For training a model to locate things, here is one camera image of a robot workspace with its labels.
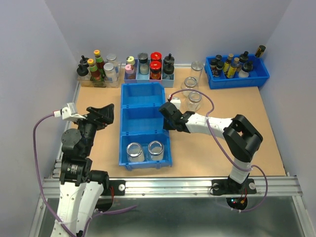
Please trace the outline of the large blue divided bin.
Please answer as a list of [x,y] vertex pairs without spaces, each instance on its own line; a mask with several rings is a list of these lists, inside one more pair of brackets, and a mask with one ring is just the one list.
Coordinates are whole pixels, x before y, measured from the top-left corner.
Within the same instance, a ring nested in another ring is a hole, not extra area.
[[[172,166],[169,132],[163,129],[163,116],[158,111],[165,103],[165,91],[161,84],[132,83],[121,87],[119,165],[132,171],[138,168],[156,168]],[[164,145],[163,160],[148,158],[148,145],[152,141]],[[141,144],[145,156],[144,162],[129,162],[127,145]]]

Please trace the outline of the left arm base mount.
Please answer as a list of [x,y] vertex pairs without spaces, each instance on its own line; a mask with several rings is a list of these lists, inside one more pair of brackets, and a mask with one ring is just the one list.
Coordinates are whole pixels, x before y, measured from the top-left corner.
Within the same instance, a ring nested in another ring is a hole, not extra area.
[[99,211],[107,211],[113,205],[115,196],[124,196],[126,181],[110,180],[108,172],[92,170],[89,174],[84,197],[88,204],[96,204]]

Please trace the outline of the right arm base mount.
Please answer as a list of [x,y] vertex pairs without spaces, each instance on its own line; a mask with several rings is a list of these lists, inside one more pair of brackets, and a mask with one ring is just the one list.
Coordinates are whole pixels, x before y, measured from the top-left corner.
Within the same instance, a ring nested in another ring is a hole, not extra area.
[[248,195],[256,194],[254,179],[247,177],[242,184],[232,178],[214,179],[211,181],[209,193],[214,196],[228,195],[226,202],[232,209],[244,211],[248,204]]

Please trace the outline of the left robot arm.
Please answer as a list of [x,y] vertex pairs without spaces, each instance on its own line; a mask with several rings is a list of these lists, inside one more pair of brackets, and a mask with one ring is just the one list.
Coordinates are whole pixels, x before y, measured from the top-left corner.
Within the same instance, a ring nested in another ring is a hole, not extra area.
[[77,128],[66,130],[61,137],[60,195],[53,237],[84,236],[98,198],[109,191],[108,173],[91,170],[89,155],[96,132],[114,122],[114,107],[88,107],[87,114],[80,115],[75,104],[68,103],[54,112],[56,118],[71,121]]

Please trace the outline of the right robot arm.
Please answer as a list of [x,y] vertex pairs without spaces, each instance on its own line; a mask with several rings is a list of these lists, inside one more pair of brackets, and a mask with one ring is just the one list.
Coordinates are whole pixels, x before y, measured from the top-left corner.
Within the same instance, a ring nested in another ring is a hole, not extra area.
[[214,195],[237,194],[245,188],[252,159],[263,142],[262,135],[245,116],[214,118],[191,111],[181,113],[171,102],[164,103],[158,111],[163,115],[165,130],[211,135],[217,145],[220,145],[218,138],[226,141],[234,158],[230,158],[223,148],[221,150],[233,167],[226,180],[213,182]]

